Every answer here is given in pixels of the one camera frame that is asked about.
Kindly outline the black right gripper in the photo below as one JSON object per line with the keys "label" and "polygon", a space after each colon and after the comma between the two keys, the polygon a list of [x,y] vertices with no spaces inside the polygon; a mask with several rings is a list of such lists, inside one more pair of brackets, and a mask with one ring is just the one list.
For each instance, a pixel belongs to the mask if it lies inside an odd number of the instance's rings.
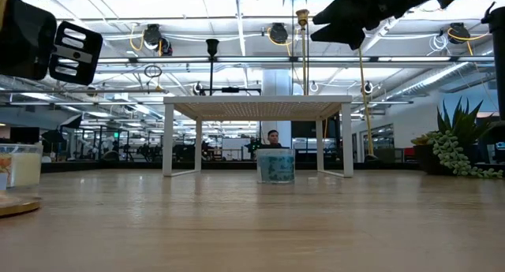
{"label": "black right gripper", "polygon": [[[365,39],[364,32],[361,29],[341,29],[333,24],[350,22],[372,30],[381,21],[390,17],[399,19],[408,10],[429,1],[431,0],[334,0],[312,19],[316,25],[329,25],[313,32],[310,38],[314,42],[347,44],[351,50],[356,50]],[[454,0],[436,1],[440,9],[446,9]]]}

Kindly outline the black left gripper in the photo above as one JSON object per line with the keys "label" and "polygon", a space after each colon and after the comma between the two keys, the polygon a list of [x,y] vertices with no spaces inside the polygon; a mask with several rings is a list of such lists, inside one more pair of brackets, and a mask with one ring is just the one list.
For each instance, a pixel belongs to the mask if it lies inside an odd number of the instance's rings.
{"label": "black left gripper", "polygon": [[52,13],[21,0],[9,0],[0,29],[0,75],[42,80],[56,28]]}

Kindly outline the yellow candle jar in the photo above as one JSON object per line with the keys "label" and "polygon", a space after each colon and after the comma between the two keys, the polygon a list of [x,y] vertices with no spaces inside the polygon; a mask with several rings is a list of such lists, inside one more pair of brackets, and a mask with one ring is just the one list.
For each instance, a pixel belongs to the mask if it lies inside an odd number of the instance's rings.
{"label": "yellow candle jar", "polygon": [[37,144],[0,143],[0,191],[39,183],[43,147]]}

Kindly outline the black candlestick holder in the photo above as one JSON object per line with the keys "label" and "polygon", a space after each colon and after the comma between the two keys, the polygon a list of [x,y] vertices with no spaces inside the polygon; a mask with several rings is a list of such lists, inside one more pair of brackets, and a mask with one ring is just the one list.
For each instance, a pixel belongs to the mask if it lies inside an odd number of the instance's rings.
{"label": "black candlestick holder", "polygon": [[213,76],[214,76],[214,62],[215,56],[218,52],[219,41],[217,39],[207,39],[207,52],[208,52],[208,60],[210,62],[210,79],[209,79],[209,95],[213,95]]}

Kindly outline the blue candle jar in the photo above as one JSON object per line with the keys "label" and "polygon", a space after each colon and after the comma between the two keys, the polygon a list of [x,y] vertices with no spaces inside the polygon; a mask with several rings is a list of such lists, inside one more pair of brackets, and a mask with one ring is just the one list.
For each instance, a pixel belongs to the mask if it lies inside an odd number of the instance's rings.
{"label": "blue candle jar", "polygon": [[289,184],[295,181],[295,152],[289,148],[261,148],[256,151],[258,182]]}

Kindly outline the white perforated shelf riser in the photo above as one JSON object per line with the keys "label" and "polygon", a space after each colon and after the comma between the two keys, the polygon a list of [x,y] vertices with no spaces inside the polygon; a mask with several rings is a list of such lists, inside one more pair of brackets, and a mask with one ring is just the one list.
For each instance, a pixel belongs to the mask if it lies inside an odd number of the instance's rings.
{"label": "white perforated shelf riser", "polygon": [[[166,97],[163,133],[163,176],[176,177],[173,171],[174,111],[196,122],[195,164],[191,173],[201,171],[202,123],[204,121],[314,121],[316,123],[316,170],[337,177],[354,175],[350,95],[280,95],[280,96],[181,96]],[[343,172],[324,169],[324,120],[342,115]]]}

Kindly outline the green artificial succulent plant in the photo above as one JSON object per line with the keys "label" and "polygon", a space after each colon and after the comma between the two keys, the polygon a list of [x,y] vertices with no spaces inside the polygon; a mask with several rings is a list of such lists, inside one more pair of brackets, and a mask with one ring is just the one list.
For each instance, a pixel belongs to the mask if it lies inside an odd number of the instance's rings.
{"label": "green artificial succulent plant", "polygon": [[477,121],[481,104],[474,108],[458,102],[453,114],[442,105],[436,110],[437,128],[411,140],[415,158],[430,175],[502,179],[503,170],[483,169],[477,165],[478,140],[492,129],[492,120]]}

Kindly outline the black aluminium table frame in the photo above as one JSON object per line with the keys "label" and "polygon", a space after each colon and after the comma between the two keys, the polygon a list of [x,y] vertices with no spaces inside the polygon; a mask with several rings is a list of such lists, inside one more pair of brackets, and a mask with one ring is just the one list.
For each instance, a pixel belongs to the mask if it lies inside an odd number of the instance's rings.
{"label": "black aluminium table frame", "polygon": [[[41,173],[84,170],[160,170],[161,162],[54,162],[43,163]],[[202,162],[203,170],[255,170],[255,162]],[[420,170],[417,163],[354,163],[354,170]]]}

